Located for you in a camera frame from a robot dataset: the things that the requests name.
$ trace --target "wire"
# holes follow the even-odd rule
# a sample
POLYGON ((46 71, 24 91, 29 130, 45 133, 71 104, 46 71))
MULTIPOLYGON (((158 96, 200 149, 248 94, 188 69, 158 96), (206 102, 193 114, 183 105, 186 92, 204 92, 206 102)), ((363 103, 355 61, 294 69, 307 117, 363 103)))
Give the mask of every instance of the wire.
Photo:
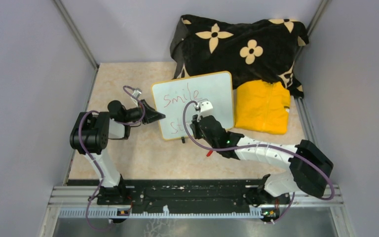
MULTIPOLYGON (((132 88, 131 86, 123 86, 123 90, 129 95, 131 96, 133 99, 137 100, 139 102, 139 104, 142 106, 143 108, 143 113, 142 113, 142 117, 137 120, 135 123, 123 123, 123 122, 118 122, 118 123, 121 123, 121 124, 124 124, 124 125, 135 125, 137 123, 141 123, 141 121, 143 120, 143 118, 145 117, 145 113, 146 113, 146 110, 145 110, 145 107, 143 105, 143 103, 137 99, 135 96, 133 96, 132 94, 130 94, 128 91, 126 91, 126 88, 128 89, 132 89, 134 90, 134 88, 132 88)), ((80 123, 79 123, 79 128, 78 128, 78 136, 79 136, 79 143, 80 143, 80 146, 82 147, 82 149, 85 151, 85 153, 89 156, 89 158, 91 158, 92 162, 94 163, 95 167, 97 167, 99 173, 101 174, 101 180, 97 186, 97 188, 95 189, 94 193, 92 194, 91 197, 89 197, 89 200, 88 200, 88 205, 86 206, 86 213, 85 213, 85 218, 86 218, 86 222, 88 223, 89 227, 95 231, 100 231, 100 232, 104 232, 104 231, 108 231, 110 230, 114 224, 113 223, 110 223, 107 227, 103 228, 103 229, 98 229, 96 227, 94 227, 91 222, 89 221, 89 217, 88 217, 88 211, 89 211, 89 208, 91 206, 91 202, 93 199, 95 199, 95 196, 97 194, 97 192, 100 190, 101 186, 102 186, 102 183, 104 182, 104 179, 105 179, 105 175, 104 175, 104 172, 102 171, 101 167, 99 166, 99 164, 97 163, 97 161, 95 160, 94 156, 88 151, 88 149, 85 147, 85 144, 83 143, 83 139, 82 139, 82 128, 83 128, 83 123, 85 122, 86 118, 92 114, 92 113, 96 113, 96 114, 99 114, 98 111, 95 111, 95 110, 91 110, 91 111, 88 111, 86 112, 82 119, 80 120, 80 123)))
MULTIPOLYGON (((201 148, 204 148, 206 150, 209 150, 209 151, 215 151, 215 152, 226 152, 226 151, 233 151, 233 150, 237 150, 237 149, 243 149, 243 148, 253 148, 253 147, 267 147, 267 148, 271 148, 271 149, 274 149, 274 150, 277 150, 277 151, 281 151, 281 152, 285 152, 289 155, 292 155, 296 158, 299 158, 300 160, 302 160, 303 162, 305 162, 306 164, 308 164, 310 167, 312 167, 314 170, 316 170, 324 179, 325 181, 328 183, 330 189, 331 189, 331 195, 329 197, 319 197, 319 199, 321 200, 331 200, 334 198, 335 196, 335 188, 334 188, 334 185, 332 183, 332 181, 329 179, 329 177, 321 170, 319 169, 319 167, 317 167, 315 164, 313 164, 312 162, 310 162, 309 160, 307 160, 306 158, 304 158, 303 156, 299 155, 299 154, 296 154, 292 151, 289 151, 287 149, 284 149, 282 147, 278 147, 278 146, 273 146, 273 145, 270 145, 269 143, 268 144, 252 144, 252 145, 245 145, 245 146, 240 146, 240 147, 228 147, 228 148, 211 148, 211 147, 206 147, 200 143, 198 143, 190 134, 190 132, 188 131, 188 128, 187 128, 187 123, 185 121, 185 117, 186 117, 186 113, 187 113, 187 109, 188 107, 190 106, 190 104, 197 104, 196 101, 189 101, 185 107, 184 107, 184 112, 183 112, 183 117, 182 117, 182 122, 184 124, 184 130, 185 132, 187 133, 188 137, 196 144, 198 145, 199 147, 201 148)), ((287 210, 291 207, 291 204, 293 204, 293 200, 294 200, 294 196, 295 196, 295 193, 293 193, 293 197, 291 198, 290 200, 290 203, 288 204, 287 208, 285 209, 285 211, 280 215, 280 217, 278 218, 278 220, 283 217, 285 215, 285 213, 287 212, 287 210)))

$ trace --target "black blanket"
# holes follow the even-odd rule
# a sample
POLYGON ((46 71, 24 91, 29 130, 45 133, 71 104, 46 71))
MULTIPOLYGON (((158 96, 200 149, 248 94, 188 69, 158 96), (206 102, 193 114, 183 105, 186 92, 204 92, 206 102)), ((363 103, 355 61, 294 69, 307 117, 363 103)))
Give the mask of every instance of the black blanket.
POLYGON ((251 80, 280 81, 291 95, 303 97, 293 66, 299 46, 306 44, 304 24, 290 19, 228 24, 183 15, 170 46, 174 78, 229 71, 233 89, 251 80))

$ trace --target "beige tabletop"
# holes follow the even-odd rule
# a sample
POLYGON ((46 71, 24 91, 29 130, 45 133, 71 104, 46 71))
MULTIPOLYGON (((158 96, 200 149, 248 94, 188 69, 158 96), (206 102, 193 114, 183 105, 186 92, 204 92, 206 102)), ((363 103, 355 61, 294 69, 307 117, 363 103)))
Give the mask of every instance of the beige tabletop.
MULTIPOLYGON (((140 88, 140 99, 154 107, 151 85, 173 77, 174 62, 103 63, 100 66, 88 110, 108 111, 112 100, 126 108, 135 105, 122 90, 123 85, 140 88)), ((294 99, 291 98, 288 131, 284 135, 253 132, 233 128, 256 140, 278 144, 298 144, 304 139, 302 125, 294 99)), ((283 172, 281 168, 256 161, 227 159, 214 152, 206 157, 204 150, 188 138, 165 141, 157 122, 131 128, 128 140, 110 140, 108 151, 117 170, 125 179, 245 179, 261 178, 266 174, 283 172)), ((76 152, 69 179, 97 179, 91 164, 76 152)))

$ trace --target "gray wall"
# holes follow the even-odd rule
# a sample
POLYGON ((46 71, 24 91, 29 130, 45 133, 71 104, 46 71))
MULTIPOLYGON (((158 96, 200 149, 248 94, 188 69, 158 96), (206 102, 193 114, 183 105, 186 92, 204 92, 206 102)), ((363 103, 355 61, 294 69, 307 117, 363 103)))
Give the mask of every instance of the gray wall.
POLYGON ((379 1, 329 5, 297 65, 358 236, 379 236, 379 1))
POLYGON ((320 0, 62 0, 98 63, 171 61, 179 17, 229 23, 293 18, 306 25, 320 0))
POLYGON ((0 237, 38 234, 92 76, 50 0, 0 0, 0 237))

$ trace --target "purple cable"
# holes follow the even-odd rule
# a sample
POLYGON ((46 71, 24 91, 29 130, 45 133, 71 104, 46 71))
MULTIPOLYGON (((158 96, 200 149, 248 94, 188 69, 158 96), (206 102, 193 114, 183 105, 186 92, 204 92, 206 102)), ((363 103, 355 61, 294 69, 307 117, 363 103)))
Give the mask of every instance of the purple cable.
MULTIPOLYGON (((325 181, 328 183, 330 189, 331 189, 331 195, 329 197, 319 197, 319 199, 321 200, 331 200, 334 198, 335 196, 335 188, 333 186, 333 183, 332 181, 329 179, 329 177, 321 170, 319 169, 315 164, 311 163, 309 160, 307 160, 306 158, 304 158, 303 156, 300 156, 294 152, 291 152, 289 150, 286 150, 284 148, 281 148, 281 147, 277 147, 277 146, 273 146, 273 145, 266 145, 266 144, 252 144, 252 145, 245 145, 245 146, 240 146, 240 147, 228 147, 228 148, 211 148, 211 147, 206 147, 200 143, 198 143, 190 134, 190 132, 188 131, 188 128, 187 128, 187 123, 185 122, 185 115, 187 113, 187 109, 188 109, 188 106, 190 106, 190 104, 192 103, 197 103, 195 101, 189 101, 186 105, 185 105, 185 108, 184 108, 184 114, 183 114, 183 117, 182 117, 182 122, 184 124, 184 129, 185 129, 185 132, 187 133, 188 137, 199 147, 201 148, 204 148, 206 150, 209 150, 209 151, 215 151, 215 152, 226 152, 226 151, 233 151, 233 150, 237 150, 237 149, 243 149, 243 148, 252 148, 252 147, 269 147, 269 148, 272 148, 274 150, 278 150, 278 151, 282 151, 282 152, 285 152, 287 154, 290 154, 296 158, 299 158, 301 159, 302 161, 304 161, 306 164, 310 165, 314 170, 316 170, 324 179, 325 181)), ((290 200, 290 203, 288 204, 287 208, 285 209, 285 211, 281 214, 281 216, 278 218, 278 220, 283 217, 285 215, 285 213, 287 212, 287 210, 290 208, 290 206, 293 204, 293 201, 294 201, 294 196, 295 196, 295 193, 293 193, 293 196, 290 200)))
POLYGON ((126 123, 126 122, 117 122, 117 123, 120 123, 120 124, 123 124, 123 125, 135 125, 135 124, 140 123, 143 120, 143 118, 145 117, 146 109, 145 109, 145 106, 143 105, 143 103, 139 99, 137 99, 137 97, 135 97, 130 92, 128 92, 126 90, 126 88, 127 89, 132 89, 132 90, 135 90, 135 89, 132 88, 131 86, 128 86, 128 85, 123 86, 123 90, 125 91, 125 93, 127 93, 127 95, 129 95, 131 98, 137 100, 137 102, 139 102, 140 106, 142 107, 143 113, 142 113, 142 116, 140 117, 140 119, 137 120, 137 121, 135 121, 134 123, 126 123))
MULTIPOLYGON (((143 120, 143 118, 145 117, 146 110, 145 110, 145 106, 143 105, 143 103, 139 99, 137 99, 135 96, 133 96, 132 94, 130 94, 126 90, 126 88, 132 89, 132 90, 134 90, 134 88, 132 88, 131 86, 127 86, 127 85, 123 86, 123 90, 125 91, 125 93, 127 93, 133 99, 137 100, 137 102, 139 102, 139 104, 142 106, 143 113, 142 113, 142 117, 139 120, 137 120, 136 122, 134 122, 134 123, 124 123, 124 122, 118 122, 118 123, 121 123, 123 125, 135 125, 135 124, 137 124, 137 123, 139 123, 139 122, 141 122, 143 120)), ((89 221, 89 218, 88 218, 88 211, 89 211, 89 208, 91 206, 91 202, 92 202, 93 199, 95 199, 95 196, 96 196, 97 192, 99 191, 99 189, 101 188, 102 182, 104 181, 104 178, 105 178, 105 175, 104 175, 101 167, 99 166, 99 164, 95 160, 94 156, 85 147, 85 144, 83 143, 83 140, 82 140, 82 127, 83 127, 83 123, 85 122, 85 120, 88 117, 88 115, 90 115, 91 113, 97 113, 98 114, 99 112, 95 111, 95 110, 88 111, 87 113, 85 113, 85 115, 80 120, 79 129, 78 129, 79 143, 80 143, 80 146, 82 147, 82 149, 91 158, 91 160, 94 162, 95 166, 97 167, 98 171, 100 172, 100 174, 101 174, 101 181, 99 182, 99 184, 98 184, 97 188, 95 189, 94 193, 92 194, 92 196, 89 198, 88 205, 86 206, 85 218, 86 218, 86 222, 88 223, 88 225, 90 226, 91 229, 93 229, 95 231, 104 232, 104 231, 108 231, 109 229, 111 229, 114 226, 114 224, 110 223, 106 228, 104 228, 104 229, 98 229, 98 228, 96 228, 96 227, 94 227, 94 226, 91 225, 91 223, 89 221)))

